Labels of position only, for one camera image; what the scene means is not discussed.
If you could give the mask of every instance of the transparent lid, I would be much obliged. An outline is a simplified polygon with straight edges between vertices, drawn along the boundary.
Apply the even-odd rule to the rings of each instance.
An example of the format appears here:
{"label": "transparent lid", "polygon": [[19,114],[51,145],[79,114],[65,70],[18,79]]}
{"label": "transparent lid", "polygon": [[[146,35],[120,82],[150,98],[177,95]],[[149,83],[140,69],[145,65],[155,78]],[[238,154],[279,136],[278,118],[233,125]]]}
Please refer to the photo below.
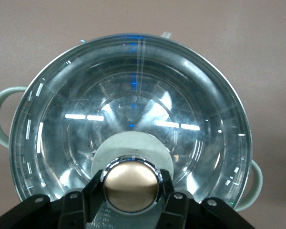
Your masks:
{"label": "transparent lid", "polygon": [[[30,84],[10,138],[20,198],[46,194],[53,201],[83,188],[92,178],[102,142],[126,131],[148,133],[165,145],[175,189],[189,191],[196,202],[217,197],[236,208],[252,156],[238,96],[199,54],[142,34],[108,36],[74,47]],[[161,203],[145,213],[151,228],[160,209]],[[119,228],[115,214],[103,205],[90,227],[106,221],[108,227],[101,228]],[[137,217],[147,228],[146,217]],[[128,222],[140,228],[138,218],[125,219],[121,228]]]}

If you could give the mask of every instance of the gold knob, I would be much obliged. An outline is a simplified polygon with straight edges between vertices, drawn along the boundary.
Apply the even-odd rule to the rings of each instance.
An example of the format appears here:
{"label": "gold knob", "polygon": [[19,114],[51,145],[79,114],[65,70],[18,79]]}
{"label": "gold knob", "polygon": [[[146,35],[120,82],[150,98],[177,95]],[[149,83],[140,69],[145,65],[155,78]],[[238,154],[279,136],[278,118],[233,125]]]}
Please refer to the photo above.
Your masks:
{"label": "gold knob", "polygon": [[155,202],[159,184],[150,167],[137,161],[126,161],[110,169],[104,180],[104,191],[110,205],[132,213]]}

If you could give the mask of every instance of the table surface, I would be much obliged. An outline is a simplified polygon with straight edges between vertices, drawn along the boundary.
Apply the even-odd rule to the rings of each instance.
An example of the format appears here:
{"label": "table surface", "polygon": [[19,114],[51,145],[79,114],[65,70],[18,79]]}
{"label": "table surface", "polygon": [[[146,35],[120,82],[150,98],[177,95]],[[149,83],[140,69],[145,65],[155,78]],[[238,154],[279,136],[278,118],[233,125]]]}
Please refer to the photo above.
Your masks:
{"label": "table surface", "polygon": [[[27,86],[82,39],[164,31],[213,63],[246,109],[265,180],[240,214],[258,229],[286,229],[286,0],[0,1],[0,91]],[[3,104],[6,133],[20,98]],[[0,145],[0,215],[19,202]]]}

